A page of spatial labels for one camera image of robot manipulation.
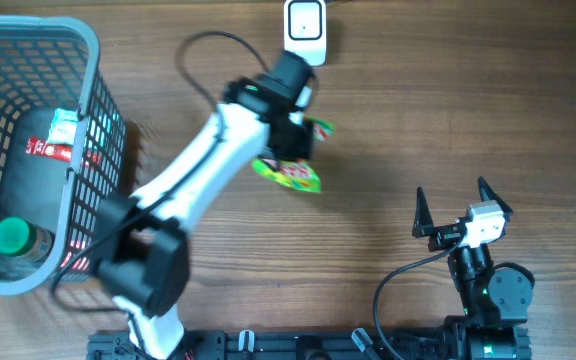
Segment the red candy bar wrapper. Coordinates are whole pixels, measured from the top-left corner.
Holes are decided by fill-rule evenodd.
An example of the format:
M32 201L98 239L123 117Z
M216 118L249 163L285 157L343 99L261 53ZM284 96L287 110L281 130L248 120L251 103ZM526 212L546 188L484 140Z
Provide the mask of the red candy bar wrapper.
M73 147L48 144L46 140L31 136L26 143L25 153L70 163L73 155ZM89 167L91 164L100 165L102 163L102 155L98 151L87 151L82 155L82 162L85 167Z

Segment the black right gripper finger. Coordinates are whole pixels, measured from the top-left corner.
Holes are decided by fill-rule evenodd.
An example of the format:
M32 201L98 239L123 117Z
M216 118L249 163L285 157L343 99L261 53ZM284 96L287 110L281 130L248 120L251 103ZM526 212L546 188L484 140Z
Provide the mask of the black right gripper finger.
M477 180L478 190L480 198L483 202L485 201L495 201L501 208L503 216L506 220L509 220L514 214L513 209L499 196L497 195L488 182L483 176L480 176Z
M416 190L416 210L412 228L415 238L429 237L435 232L434 221L422 187Z

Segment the teal white snack pouch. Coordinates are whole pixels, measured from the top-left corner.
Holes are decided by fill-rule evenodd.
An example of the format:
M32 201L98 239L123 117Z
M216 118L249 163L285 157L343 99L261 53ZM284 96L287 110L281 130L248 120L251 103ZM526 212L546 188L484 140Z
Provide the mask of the teal white snack pouch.
M48 144L73 146L78 122L76 111L57 108L54 112L46 142Z

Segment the green Haribo gummy bag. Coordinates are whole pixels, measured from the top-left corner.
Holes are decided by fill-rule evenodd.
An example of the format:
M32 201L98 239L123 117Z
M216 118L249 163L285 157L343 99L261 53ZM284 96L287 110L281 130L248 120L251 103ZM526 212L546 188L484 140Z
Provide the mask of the green Haribo gummy bag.
M335 125L326 120L306 117L304 122L314 126L314 138L320 142L325 142L336 130ZM319 176L305 159L277 162L259 157L251 163L251 167L261 177L282 186L307 193L322 191Z

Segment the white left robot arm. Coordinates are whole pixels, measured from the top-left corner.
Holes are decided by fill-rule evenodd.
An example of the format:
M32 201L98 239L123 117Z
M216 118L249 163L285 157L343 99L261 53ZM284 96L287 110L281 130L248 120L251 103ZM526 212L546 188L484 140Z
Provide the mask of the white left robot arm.
M229 83L204 128L160 175L101 203L90 269L145 356L167 359L184 337L177 301L190 278L189 240L223 188L255 158L310 157L314 126L304 112L314 78L305 59L285 51L271 70Z

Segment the green lid white jar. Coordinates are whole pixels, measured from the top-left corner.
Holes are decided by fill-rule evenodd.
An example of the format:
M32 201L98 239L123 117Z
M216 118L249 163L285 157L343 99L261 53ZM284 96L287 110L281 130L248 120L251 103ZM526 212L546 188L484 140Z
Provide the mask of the green lid white jar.
M0 221L0 254L39 266L49 256L55 235L20 217Z

